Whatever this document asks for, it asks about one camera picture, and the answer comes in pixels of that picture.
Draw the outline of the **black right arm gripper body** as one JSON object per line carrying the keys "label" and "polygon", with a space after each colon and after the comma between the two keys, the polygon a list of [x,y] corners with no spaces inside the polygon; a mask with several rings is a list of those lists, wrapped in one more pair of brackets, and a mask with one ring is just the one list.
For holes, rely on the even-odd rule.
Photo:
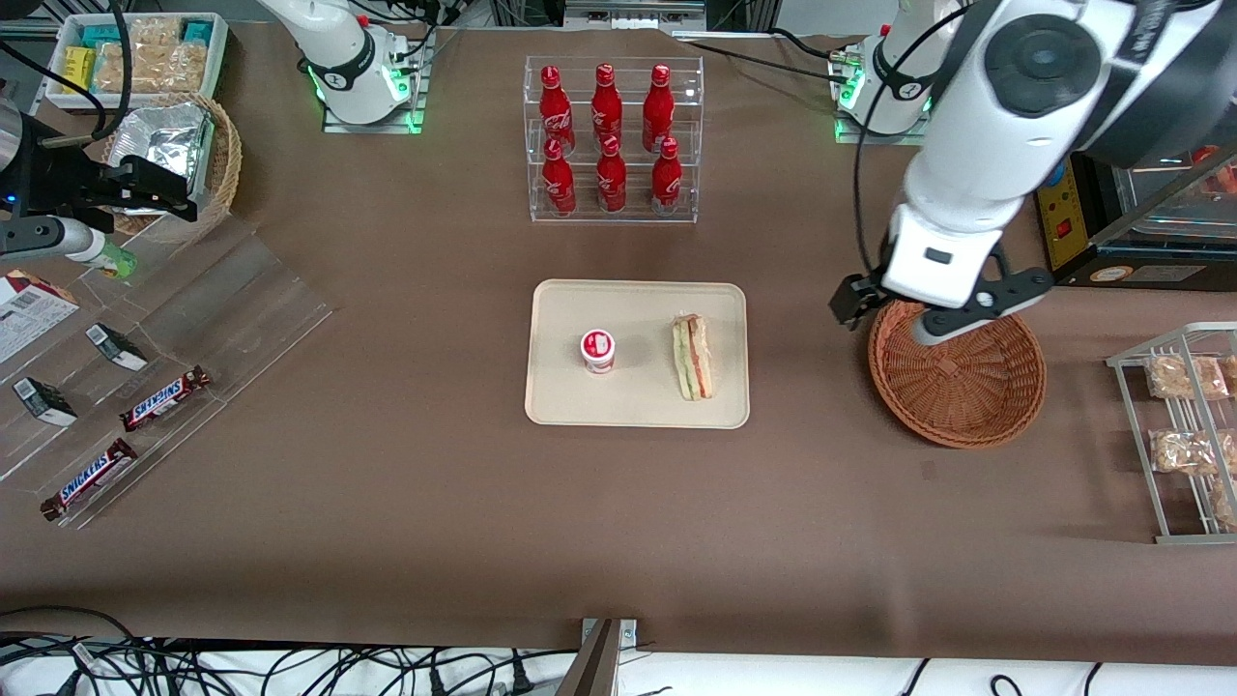
{"label": "black right arm gripper body", "polygon": [[17,150],[19,211],[57,211],[61,206],[115,206],[118,189],[106,180],[106,166],[79,147],[45,147],[59,131],[32,116],[21,117]]}

